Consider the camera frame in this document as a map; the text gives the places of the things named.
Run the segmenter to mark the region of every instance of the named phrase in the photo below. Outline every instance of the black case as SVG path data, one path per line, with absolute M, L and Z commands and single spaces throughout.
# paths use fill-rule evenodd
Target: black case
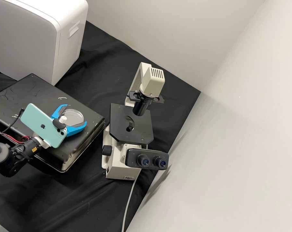
M 80 111 L 87 121 L 87 126 L 82 132 L 65 138 L 58 148 L 48 148 L 35 156 L 59 172 L 66 172 L 105 127 L 103 116 L 36 75 L 30 74 L 0 92 L 0 131 L 8 127 L 20 109 L 25 109 L 29 103 L 33 103 L 49 116 L 60 105 L 69 104 L 68 108 Z M 20 120 L 7 133 L 17 139 L 33 135 L 33 131 Z

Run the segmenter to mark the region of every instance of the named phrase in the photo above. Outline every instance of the white appliance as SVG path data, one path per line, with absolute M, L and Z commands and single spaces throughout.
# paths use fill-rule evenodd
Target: white appliance
M 78 59 L 86 0 L 0 0 L 0 72 L 55 85 Z

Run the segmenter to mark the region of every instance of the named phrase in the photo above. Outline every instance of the black cloth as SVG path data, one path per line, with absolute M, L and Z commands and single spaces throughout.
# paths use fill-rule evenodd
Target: black cloth
M 80 57 L 56 87 L 109 121 L 110 103 L 124 104 L 140 62 L 160 68 L 87 22 Z M 148 107 L 154 132 L 149 148 L 168 152 L 200 92 L 168 71 L 164 74 L 165 103 Z M 0 74 L 0 90 L 13 82 Z M 121 231 L 133 182 L 106 179 L 101 154 L 102 134 L 67 173 L 54 173 L 37 161 L 12 178 L 0 175 L 0 223 L 14 232 Z M 156 171 L 141 171 L 126 227 L 155 175 Z

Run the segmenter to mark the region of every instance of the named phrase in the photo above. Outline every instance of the microscope base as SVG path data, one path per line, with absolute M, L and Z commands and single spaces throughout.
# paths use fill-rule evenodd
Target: microscope base
M 141 145 L 117 142 L 109 134 L 109 126 L 104 130 L 103 146 L 104 145 L 112 146 L 110 156 L 102 155 L 102 168 L 106 169 L 106 178 L 135 180 L 141 169 L 131 168 L 125 165 L 126 151 L 129 148 L 141 148 Z

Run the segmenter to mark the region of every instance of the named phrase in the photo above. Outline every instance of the smartphone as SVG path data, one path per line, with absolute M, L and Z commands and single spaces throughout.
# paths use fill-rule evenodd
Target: smartphone
M 27 105 L 20 119 L 23 124 L 54 148 L 59 147 L 67 135 L 66 128 L 62 130 L 56 128 L 52 123 L 53 119 L 32 103 Z

